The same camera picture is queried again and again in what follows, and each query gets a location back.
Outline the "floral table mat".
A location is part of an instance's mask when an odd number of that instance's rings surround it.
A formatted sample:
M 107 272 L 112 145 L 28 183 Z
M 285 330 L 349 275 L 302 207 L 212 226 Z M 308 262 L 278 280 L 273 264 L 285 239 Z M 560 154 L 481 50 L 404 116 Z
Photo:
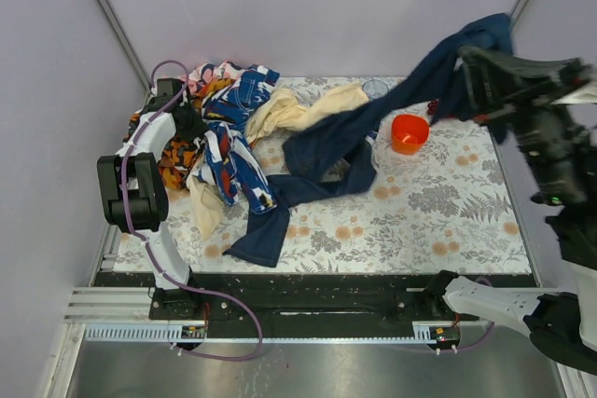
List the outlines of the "floral table mat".
M 388 116 L 373 146 L 378 172 L 365 194 L 291 209 L 276 268 L 224 254 L 245 234 L 247 203 L 224 209 L 210 239 L 195 225 L 190 195 L 170 193 L 168 228 L 194 272 L 530 274 L 516 215 L 485 129 L 446 121 L 413 156 L 391 149 L 397 114 L 424 117 L 425 104 Z

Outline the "blue white patterned cloth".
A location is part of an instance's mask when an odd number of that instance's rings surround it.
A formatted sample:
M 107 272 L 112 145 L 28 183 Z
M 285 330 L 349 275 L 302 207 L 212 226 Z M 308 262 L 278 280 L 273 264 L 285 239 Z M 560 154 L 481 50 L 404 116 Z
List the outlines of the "blue white patterned cloth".
M 201 108 L 208 131 L 203 136 L 204 162 L 198 179 L 214 185 L 229 206 L 244 194 L 250 211 L 263 214 L 277 203 L 244 131 L 251 115 L 270 100 L 280 74 L 257 64 L 245 69 Z

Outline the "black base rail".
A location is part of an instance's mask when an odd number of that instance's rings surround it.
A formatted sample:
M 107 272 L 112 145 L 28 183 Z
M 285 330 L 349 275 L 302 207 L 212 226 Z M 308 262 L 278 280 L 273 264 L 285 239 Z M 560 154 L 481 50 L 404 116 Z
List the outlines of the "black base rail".
M 212 295 L 161 293 L 150 273 L 100 272 L 101 292 L 138 292 L 151 320 L 204 320 L 207 325 L 240 323 L 257 336 L 269 325 L 301 324 L 388 329 L 398 323 L 469 323 L 472 313 L 455 314 L 426 287 L 431 275 L 390 274 L 199 274 L 192 286 Z

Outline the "cream cloth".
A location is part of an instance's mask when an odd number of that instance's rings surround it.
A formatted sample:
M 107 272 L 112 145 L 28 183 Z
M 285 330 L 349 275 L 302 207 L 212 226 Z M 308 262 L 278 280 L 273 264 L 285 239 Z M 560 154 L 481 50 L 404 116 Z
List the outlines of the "cream cloth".
M 354 110 L 367 101 L 368 96 L 356 82 L 327 91 L 310 106 L 299 104 L 298 96 L 291 89 L 276 89 L 271 99 L 248 119 L 244 136 L 253 144 L 276 130 L 306 130 L 325 117 Z M 202 164 L 200 158 L 193 166 L 186 186 L 195 225 L 201 237 L 207 240 L 223 218 L 224 203 L 213 185 L 198 179 Z

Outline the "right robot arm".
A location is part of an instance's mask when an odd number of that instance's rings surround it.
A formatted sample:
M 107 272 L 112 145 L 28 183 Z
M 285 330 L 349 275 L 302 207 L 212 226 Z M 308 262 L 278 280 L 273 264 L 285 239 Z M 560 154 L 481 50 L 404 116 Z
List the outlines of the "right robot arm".
M 596 147 L 568 107 L 593 102 L 593 67 L 579 58 L 540 62 L 464 46 L 468 96 L 477 122 L 506 126 L 538 187 L 532 201 L 560 208 L 546 223 L 558 237 L 576 291 L 506 292 L 442 271 L 441 297 L 458 314 L 527 336 L 551 360 L 596 372 Z

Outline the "pink patterned cloth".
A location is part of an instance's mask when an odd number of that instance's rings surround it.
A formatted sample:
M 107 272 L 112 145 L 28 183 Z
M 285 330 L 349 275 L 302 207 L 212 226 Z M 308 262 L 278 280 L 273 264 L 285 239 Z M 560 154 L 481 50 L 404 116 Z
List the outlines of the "pink patterned cloth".
M 246 71 L 240 65 L 225 61 L 220 64 L 204 63 L 192 70 L 188 76 L 188 88 L 191 93 L 200 91 L 213 79 L 237 79 Z

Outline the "dark blue denim jeans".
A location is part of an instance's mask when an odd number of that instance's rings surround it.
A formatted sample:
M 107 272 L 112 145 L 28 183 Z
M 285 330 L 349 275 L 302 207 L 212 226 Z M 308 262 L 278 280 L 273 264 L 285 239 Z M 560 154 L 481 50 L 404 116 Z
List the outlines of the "dark blue denim jeans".
M 314 201 L 367 192 L 377 175 L 372 146 L 382 120 L 398 109 L 436 102 L 431 121 L 467 121 L 474 116 L 465 73 L 458 63 L 463 46 L 513 52 L 511 18 L 497 13 L 468 23 L 443 39 L 410 75 L 381 98 L 354 110 L 323 118 L 283 144 L 286 174 L 268 181 L 277 201 L 263 214 L 251 213 L 246 233 L 226 251 L 234 258 L 265 268 L 278 264 L 291 208 Z

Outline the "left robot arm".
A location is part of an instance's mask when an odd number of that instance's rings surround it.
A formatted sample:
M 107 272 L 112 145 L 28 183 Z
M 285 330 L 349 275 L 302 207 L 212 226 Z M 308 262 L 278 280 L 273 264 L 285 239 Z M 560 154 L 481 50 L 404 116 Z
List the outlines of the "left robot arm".
M 187 84 L 157 81 L 153 96 L 129 120 L 122 147 L 97 160 L 104 217 L 146 250 L 156 287 L 171 291 L 189 285 L 191 268 L 167 226 L 169 200 L 160 160 L 169 150 L 175 164 L 192 165 L 208 130 L 188 98 Z

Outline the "red grape bunch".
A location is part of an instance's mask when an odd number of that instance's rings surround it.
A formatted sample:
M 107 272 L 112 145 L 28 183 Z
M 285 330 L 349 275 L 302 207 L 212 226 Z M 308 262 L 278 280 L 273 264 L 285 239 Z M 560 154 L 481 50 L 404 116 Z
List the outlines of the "red grape bunch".
M 427 105 L 427 110 L 426 113 L 429 117 L 437 117 L 438 116 L 438 109 L 440 106 L 440 101 L 439 99 L 435 99 L 433 101 L 431 101 L 428 105 Z

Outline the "orange plastic bowl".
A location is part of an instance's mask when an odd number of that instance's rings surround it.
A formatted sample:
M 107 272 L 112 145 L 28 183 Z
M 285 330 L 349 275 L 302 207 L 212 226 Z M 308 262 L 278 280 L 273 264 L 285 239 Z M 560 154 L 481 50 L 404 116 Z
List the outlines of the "orange plastic bowl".
M 391 148 L 398 154 L 416 154 L 429 137 L 428 122 L 411 114 L 401 114 L 394 118 L 391 126 Z

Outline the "clear blue plastic cup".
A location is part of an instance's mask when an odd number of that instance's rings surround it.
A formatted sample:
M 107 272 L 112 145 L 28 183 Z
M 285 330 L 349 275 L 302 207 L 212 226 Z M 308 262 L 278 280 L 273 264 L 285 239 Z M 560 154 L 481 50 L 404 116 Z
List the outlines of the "clear blue plastic cup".
M 362 90 L 370 100 L 385 96 L 389 92 L 388 86 L 379 79 L 370 79 L 362 85 Z

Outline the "orange camouflage cloth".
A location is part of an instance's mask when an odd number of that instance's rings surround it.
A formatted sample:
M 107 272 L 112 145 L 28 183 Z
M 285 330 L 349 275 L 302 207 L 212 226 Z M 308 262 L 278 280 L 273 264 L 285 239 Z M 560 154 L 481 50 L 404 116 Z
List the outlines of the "orange camouflage cloth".
M 182 99 L 177 104 L 191 103 L 201 114 L 201 108 L 207 100 L 229 87 L 232 79 L 213 79 L 207 86 L 196 93 L 191 93 L 187 87 Z M 157 91 L 150 97 L 146 106 L 135 112 L 128 124 L 128 132 L 123 142 L 126 143 L 139 126 L 140 117 L 148 112 L 155 112 L 163 106 L 183 87 L 184 81 L 176 78 L 162 78 L 157 82 Z M 204 143 L 202 137 L 177 137 L 176 135 L 164 146 L 158 163 L 160 176 L 166 188 L 182 190 L 186 188 L 186 180 L 199 157 L 202 155 Z

